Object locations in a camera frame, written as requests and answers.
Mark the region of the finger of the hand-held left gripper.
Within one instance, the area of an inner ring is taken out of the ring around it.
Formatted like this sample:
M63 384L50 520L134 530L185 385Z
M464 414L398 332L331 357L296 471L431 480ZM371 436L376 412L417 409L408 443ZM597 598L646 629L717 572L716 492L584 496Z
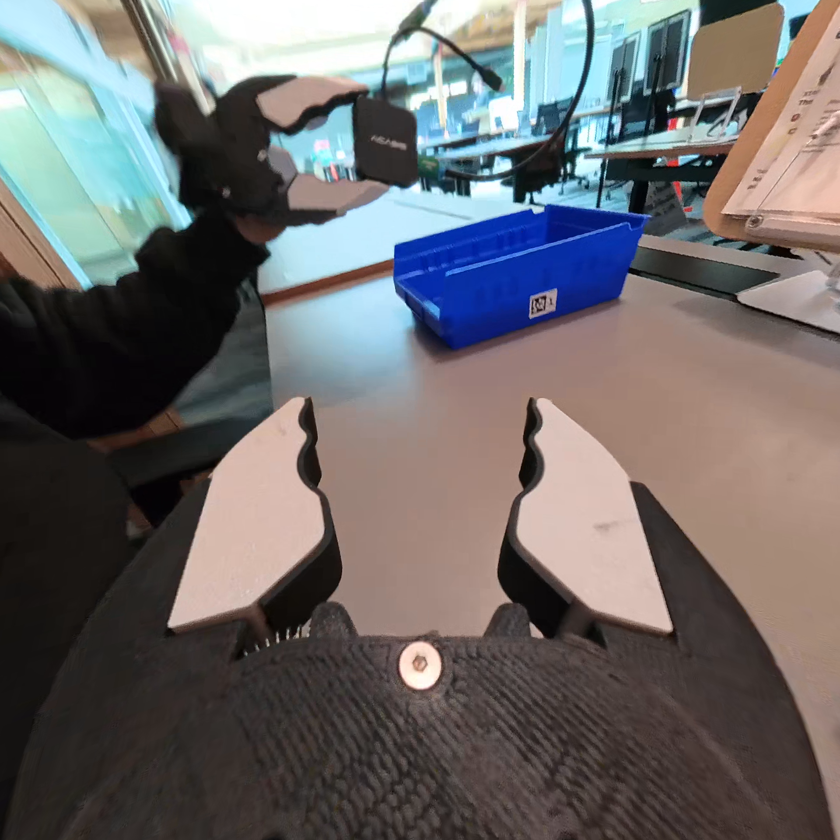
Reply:
M369 93L367 86L346 77L294 77L261 92L256 105L270 126L292 136Z
M325 224L379 200L391 190L374 181L327 182L313 174L300 173L291 154L280 147L268 149L268 164L280 179L268 221L284 228Z

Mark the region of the smooth desk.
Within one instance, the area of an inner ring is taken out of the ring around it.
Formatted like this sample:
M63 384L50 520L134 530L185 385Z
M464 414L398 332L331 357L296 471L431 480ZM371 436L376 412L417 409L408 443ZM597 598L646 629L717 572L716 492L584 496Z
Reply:
M367 634L471 634L501 602L528 399L644 483L746 607L821 738L838 737L838 342L665 283L452 352L390 278L266 310L274 396L311 396Z

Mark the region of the white stand base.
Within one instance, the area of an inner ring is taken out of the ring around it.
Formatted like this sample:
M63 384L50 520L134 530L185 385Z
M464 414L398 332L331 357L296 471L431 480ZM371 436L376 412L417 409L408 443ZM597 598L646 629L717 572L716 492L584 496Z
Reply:
M839 336L839 278L814 269L737 294L739 304L807 328Z

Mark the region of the person's blue jeans leg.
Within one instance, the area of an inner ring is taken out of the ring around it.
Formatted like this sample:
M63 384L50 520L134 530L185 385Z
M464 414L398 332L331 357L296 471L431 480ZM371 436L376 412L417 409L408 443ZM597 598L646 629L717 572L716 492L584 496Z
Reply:
M230 417L263 419L272 412L266 313L255 277L238 289L238 302L219 351L175 401L184 426Z

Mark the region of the black power adapter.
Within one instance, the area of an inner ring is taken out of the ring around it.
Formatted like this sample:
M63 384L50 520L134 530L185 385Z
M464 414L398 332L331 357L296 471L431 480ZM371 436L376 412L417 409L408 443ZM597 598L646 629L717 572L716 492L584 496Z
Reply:
M408 188L419 176L414 112L380 98L362 97L352 107L356 178Z

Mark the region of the blue plastic bin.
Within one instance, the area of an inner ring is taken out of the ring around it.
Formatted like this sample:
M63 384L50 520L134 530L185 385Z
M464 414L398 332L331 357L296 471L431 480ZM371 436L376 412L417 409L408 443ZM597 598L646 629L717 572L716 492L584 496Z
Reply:
M546 205L394 248L395 292L450 349L618 299L648 215Z

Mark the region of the black flat mat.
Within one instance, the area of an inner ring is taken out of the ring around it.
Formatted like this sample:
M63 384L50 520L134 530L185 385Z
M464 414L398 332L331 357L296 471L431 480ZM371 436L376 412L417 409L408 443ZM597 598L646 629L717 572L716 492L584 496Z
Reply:
M637 249L629 273L728 300L736 300L744 291L779 279L778 274L762 269L647 247Z

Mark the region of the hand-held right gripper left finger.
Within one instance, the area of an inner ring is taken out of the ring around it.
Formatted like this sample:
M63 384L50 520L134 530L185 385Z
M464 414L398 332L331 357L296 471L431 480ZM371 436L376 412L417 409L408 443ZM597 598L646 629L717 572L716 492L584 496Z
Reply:
M342 576L320 489L312 399L297 396L213 470L167 628L243 622L252 634L301 634Z

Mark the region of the person's left forearm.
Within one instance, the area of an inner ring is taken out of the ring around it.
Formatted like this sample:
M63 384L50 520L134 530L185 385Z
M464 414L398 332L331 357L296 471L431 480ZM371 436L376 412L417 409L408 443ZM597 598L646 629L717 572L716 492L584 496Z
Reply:
M267 256L267 245L241 237L234 216L207 212L183 230L153 231L136 270L113 286L3 280L2 398L69 439L145 425L219 351L238 289Z

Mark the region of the brown cardboard sign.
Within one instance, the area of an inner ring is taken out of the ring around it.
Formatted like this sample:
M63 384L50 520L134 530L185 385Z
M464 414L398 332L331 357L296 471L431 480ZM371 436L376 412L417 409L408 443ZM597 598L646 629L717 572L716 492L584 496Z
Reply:
M774 74L783 24L783 6L766 3L702 25L691 44L686 98L762 92Z

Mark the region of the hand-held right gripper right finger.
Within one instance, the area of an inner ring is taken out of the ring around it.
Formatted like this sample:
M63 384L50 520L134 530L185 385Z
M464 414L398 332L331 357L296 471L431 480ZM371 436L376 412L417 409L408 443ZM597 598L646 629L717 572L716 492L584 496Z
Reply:
M674 632L632 483L614 456L551 400L528 400L520 492L497 576L546 638L600 626Z

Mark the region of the long office table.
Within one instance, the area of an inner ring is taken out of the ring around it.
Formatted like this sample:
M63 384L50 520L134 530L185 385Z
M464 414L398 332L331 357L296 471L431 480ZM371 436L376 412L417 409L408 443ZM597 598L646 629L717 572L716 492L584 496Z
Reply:
M640 214L651 183L710 185L738 138L738 133L712 135L708 126L701 125L613 143L584 157L626 162L624 179L632 184L628 210Z
M533 203L544 187L564 184L575 177L579 155L590 147L578 144L578 125L572 125L561 140L550 135L517 139L486 140L418 158L423 187L432 184L444 192L470 196L479 182L499 181L510 186L513 202Z

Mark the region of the clear acrylic sign holder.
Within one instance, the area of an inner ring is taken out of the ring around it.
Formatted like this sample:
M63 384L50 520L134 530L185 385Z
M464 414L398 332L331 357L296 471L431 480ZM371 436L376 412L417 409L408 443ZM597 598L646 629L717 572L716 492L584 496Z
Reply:
M719 138L728 131L739 110L742 87L709 91L696 103L688 132L689 142Z

